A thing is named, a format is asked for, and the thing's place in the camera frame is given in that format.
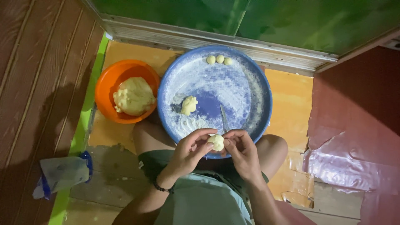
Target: shorts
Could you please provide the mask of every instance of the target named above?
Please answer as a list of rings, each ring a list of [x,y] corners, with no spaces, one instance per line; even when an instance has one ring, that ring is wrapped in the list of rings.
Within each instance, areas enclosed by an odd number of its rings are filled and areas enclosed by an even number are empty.
[[[165,166],[167,166],[173,153],[174,150],[171,149],[160,149],[148,151],[138,156],[139,162],[143,163],[141,169],[144,171],[145,176],[150,180],[151,183],[156,180],[160,172],[165,168]],[[195,169],[193,173],[212,177],[220,182],[227,184],[243,199],[243,202],[247,210],[249,211],[250,217],[252,218],[250,207],[247,204],[249,198],[246,191],[245,182],[236,171],[235,166],[233,165],[233,161],[231,159],[230,161],[228,161],[228,163],[224,164],[223,168],[216,169],[214,171]],[[269,180],[267,176],[263,172],[261,173],[264,177],[265,182],[268,183]]]

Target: blue plate rim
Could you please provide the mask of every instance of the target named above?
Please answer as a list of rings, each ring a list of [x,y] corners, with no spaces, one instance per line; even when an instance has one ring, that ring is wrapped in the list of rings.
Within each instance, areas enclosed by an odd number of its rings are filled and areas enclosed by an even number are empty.
[[[270,91],[269,98],[270,98],[270,103],[271,104],[270,104],[270,109],[269,109],[270,111],[269,111],[269,114],[268,114],[267,123],[265,124],[262,132],[253,140],[253,142],[256,143],[264,135],[265,130],[267,129],[268,124],[270,123],[270,120],[271,120],[271,115],[272,115],[272,92],[271,92],[271,86],[270,86],[270,84],[268,82],[267,77],[265,76],[265,72],[263,72],[261,70],[260,66],[254,60],[252,60],[249,56],[247,56],[243,52],[241,52],[241,51],[239,51],[237,49],[234,49],[234,48],[230,48],[230,47],[224,46],[224,45],[207,45],[207,46],[194,48],[194,49],[182,54],[181,56],[179,56],[175,61],[173,61],[173,63],[165,71],[164,76],[161,78],[160,86],[159,86],[158,93],[157,93],[157,111],[158,111],[158,115],[160,117],[160,120],[161,120],[161,123],[162,123],[164,129],[166,130],[168,135],[172,138],[172,140],[177,144],[178,142],[176,142],[174,140],[174,138],[170,135],[170,134],[172,134],[172,131],[167,126],[165,115],[162,113],[161,107],[159,107],[159,106],[161,106],[161,102],[160,102],[160,98],[158,97],[158,95],[160,95],[160,93],[164,92],[165,82],[167,80],[166,78],[168,78],[168,76],[170,75],[171,70],[175,67],[175,65],[177,63],[181,62],[185,58],[184,57],[185,55],[193,54],[193,52],[199,52],[199,51],[202,51],[202,50],[208,49],[208,48],[212,48],[213,50],[216,50],[216,48],[218,48],[218,49],[225,49],[225,50],[229,49],[231,51],[234,51],[235,53],[237,53],[237,54],[245,57],[246,59],[248,59],[250,61],[250,63],[253,64],[261,74],[263,74],[262,77],[264,78],[265,82],[267,83],[267,87],[268,87],[268,89]],[[207,156],[206,158],[208,158],[208,159],[212,159],[212,158],[214,158],[214,159],[222,159],[222,157],[221,158],[215,158],[215,157],[211,157],[211,156]]]

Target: green wall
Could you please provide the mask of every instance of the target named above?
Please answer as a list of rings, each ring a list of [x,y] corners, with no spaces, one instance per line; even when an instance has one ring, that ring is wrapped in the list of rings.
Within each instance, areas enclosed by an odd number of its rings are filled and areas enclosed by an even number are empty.
[[[400,24],[400,0],[92,1],[101,13],[339,55]]]

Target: bracelet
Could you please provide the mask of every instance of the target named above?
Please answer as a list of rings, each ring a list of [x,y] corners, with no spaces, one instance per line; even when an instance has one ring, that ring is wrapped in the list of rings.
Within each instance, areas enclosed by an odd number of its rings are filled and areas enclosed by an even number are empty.
[[[170,189],[165,189],[165,188],[160,187],[160,186],[157,184],[156,181],[154,181],[153,185],[154,185],[154,187],[155,187],[157,190],[159,190],[159,191],[167,191],[167,192],[169,192],[170,194],[173,194],[173,193],[174,193],[174,186],[172,186]]]

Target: yellow dough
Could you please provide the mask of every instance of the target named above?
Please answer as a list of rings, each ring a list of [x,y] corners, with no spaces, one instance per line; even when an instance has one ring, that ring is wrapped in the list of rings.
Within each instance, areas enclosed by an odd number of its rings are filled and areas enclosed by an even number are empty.
[[[217,56],[217,63],[223,63],[223,62],[224,62],[224,56],[223,55]]]
[[[131,77],[122,82],[117,92],[112,95],[115,110],[131,116],[140,116],[150,110],[156,98],[148,83],[142,77]]]
[[[208,64],[214,64],[215,63],[215,56],[208,56],[207,57],[207,63]]]
[[[231,65],[232,64],[232,59],[231,58],[225,58],[224,64],[227,65],[227,66]]]
[[[222,151],[222,149],[224,149],[224,138],[219,134],[209,137],[207,142],[214,143],[214,146],[212,147],[213,150],[216,150],[219,152],[219,151]]]
[[[196,100],[196,97],[189,96],[182,102],[182,110],[180,113],[185,114],[188,116],[190,113],[196,110],[196,104],[199,103]]]

